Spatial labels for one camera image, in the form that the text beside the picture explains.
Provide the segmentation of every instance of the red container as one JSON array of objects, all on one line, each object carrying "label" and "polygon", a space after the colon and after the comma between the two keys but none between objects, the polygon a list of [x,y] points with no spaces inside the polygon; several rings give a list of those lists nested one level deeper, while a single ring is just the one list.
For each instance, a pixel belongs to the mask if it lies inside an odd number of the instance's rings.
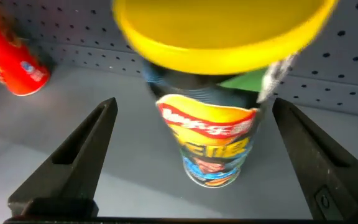
[{"label": "red container", "polygon": [[41,89],[49,79],[27,47],[0,18],[0,82],[17,96],[26,96]]}]

